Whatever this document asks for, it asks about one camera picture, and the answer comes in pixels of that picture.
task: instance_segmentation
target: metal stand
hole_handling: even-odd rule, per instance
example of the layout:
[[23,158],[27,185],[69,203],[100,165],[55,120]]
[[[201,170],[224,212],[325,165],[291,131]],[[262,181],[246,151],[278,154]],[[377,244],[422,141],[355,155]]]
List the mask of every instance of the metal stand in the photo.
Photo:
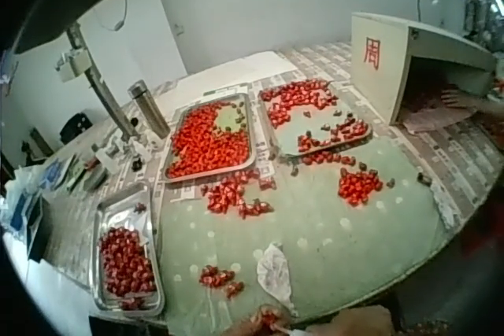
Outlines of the metal stand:
[[123,140],[128,141],[131,137],[138,137],[139,135],[137,131],[135,130],[133,125],[130,124],[128,118],[124,115],[124,112],[120,108],[115,97],[112,95],[112,92],[110,92],[110,89],[102,79],[102,75],[100,74],[98,67],[96,67],[95,61],[93,61],[91,52],[86,46],[86,42],[84,41],[84,37],[82,36],[82,32],[80,31],[79,23],[75,22],[70,25],[70,28],[68,28],[66,31],[66,35],[69,37],[70,45],[73,49],[85,49],[89,53],[89,57],[91,59],[91,67],[86,70],[85,75],[91,85],[91,88],[93,88],[100,102],[102,102],[107,113],[110,115],[110,117],[112,117],[112,120],[123,132]]

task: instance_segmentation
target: polka dot tablecloth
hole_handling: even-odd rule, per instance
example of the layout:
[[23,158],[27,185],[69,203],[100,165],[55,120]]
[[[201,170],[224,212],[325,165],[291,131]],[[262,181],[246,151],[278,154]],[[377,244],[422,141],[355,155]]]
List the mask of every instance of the polka dot tablecloth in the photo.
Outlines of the polka dot tablecloth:
[[[446,240],[430,190],[388,138],[351,150],[358,159],[395,178],[393,189],[373,193],[352,208],[337,195],[340,164],[300,166],[298,177],[276,167],[277,190],[246,187],[246,198],[268,201],[275,212],[242,220],[235,210],[214,215],[206,199],[172,203],[161,211],[160,264],[171,332],[219,334],[232,321],[275,301],[258,285],[257,262],[269,243],[287,257],[299,320],[333,312],[371,295],[421,264]],[[228,301],[221,290],[198,283],[206,264],[233,269],[245,290]]]

